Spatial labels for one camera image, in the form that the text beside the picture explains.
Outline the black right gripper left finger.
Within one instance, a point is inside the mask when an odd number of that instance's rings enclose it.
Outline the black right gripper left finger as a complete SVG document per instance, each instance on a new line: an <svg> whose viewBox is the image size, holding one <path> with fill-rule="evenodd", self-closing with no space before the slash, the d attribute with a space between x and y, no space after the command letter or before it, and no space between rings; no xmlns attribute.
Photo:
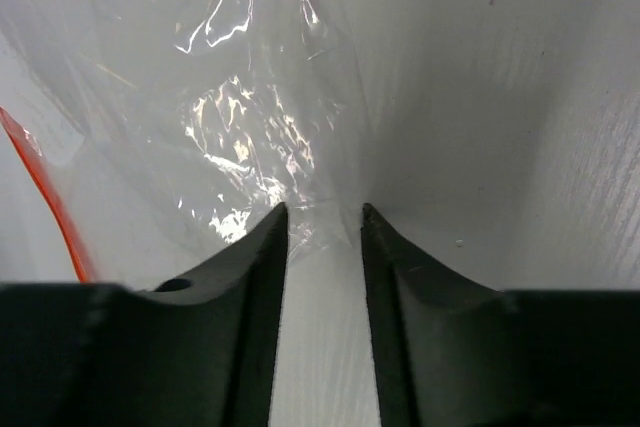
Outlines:
<svg viewBox="0 0 640 427"><path fill-rule="evenodd" d="M288 256L277 205L241 240L152 291L1 288L5 426L264 426Z"/></svg>

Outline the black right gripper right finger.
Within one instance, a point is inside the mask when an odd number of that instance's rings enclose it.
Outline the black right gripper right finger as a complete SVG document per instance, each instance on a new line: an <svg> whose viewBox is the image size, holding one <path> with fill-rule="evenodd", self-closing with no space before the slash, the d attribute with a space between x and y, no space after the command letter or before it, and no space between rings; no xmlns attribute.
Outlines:
<svg viewBox="0 0 640 427"><path fill-rule="evenodd" d="M385 426L635 426L639 295L476 283L373 206L361 247Z"/></svg>

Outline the clear zip bag orange zipper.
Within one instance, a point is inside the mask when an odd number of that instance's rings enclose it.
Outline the clear zip bag orange zipper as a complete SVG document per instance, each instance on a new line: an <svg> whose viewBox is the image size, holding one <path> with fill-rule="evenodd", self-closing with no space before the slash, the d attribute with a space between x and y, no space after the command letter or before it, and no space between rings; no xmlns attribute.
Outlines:
<svg viewBox="0 0 640 427"><path fill-rule="evenodd" d="M1 0L1 125L80 282L149 288L279 204L352 238L369 125L342 0Z"/></svg>

